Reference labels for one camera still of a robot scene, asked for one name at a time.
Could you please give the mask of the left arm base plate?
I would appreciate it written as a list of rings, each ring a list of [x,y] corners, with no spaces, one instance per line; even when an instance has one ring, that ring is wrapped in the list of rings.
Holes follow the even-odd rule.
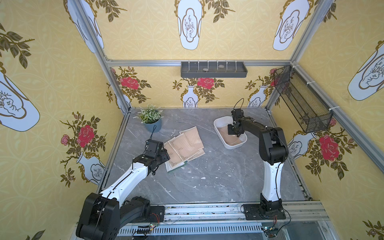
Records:
[[[164,206],[143,206],[121,209],[121,226],[130,223],[162,223],[165,218]]]

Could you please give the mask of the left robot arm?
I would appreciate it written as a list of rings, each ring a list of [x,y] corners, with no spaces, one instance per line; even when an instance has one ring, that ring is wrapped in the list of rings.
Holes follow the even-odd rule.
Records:
[[[84,240],[114,240],[128,223],[145,220],[150,214],[150,201],[134,197],[127,201],[133,189],[149,174],[170,160],[163,142],[147,140],[144,152],[135,157],[131,167],[110,187],[85,199],[76,236]]]

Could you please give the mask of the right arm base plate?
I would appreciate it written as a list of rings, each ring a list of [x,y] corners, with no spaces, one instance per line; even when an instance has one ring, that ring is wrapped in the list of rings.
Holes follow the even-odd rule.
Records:
[[[247,221],[251,220],[285,220],[287,217],[283,207],[275,204],[244,204],[241,211],[245,215]]]

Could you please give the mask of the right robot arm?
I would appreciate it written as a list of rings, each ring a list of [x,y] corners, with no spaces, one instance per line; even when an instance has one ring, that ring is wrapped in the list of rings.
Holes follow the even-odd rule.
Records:
[[[284,219],[285,214],[281,199],[281,175],[289,150],[284,131],[277,127],[263,125],[251,117],[244,116],[241,109],[231,111],[233,123],[228,125],[229,135],[240,136],[249,132],[259,138],[259,155],[264,161],[264,186],[259,205],[247,205],[245,212],[256,213],[261,219]]]

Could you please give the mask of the pink lined stationery paper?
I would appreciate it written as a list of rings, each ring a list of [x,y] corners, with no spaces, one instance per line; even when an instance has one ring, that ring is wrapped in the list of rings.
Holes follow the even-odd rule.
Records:
[[[185,134],[178,135],[177,137],[169,140],[168,143],[176,151],[183,162],[190,159],[199,151],[197,147],[190,143]]]
[[[222,136],[224,142],[229,146],[235,146],[238,144],[243,143],[243,141],[237,137],[236,135],[229,135],[228,133],[228,127],[220,127],[218,128],[220,135]]]
[[[172,167],[183,162],[183,160],[180,158],[180,156],[177,154],[177,152],[173,149],[173,147],[168,142],[164,143],[164,148],[168,151],[168,154],[170,156],[169,162]]]

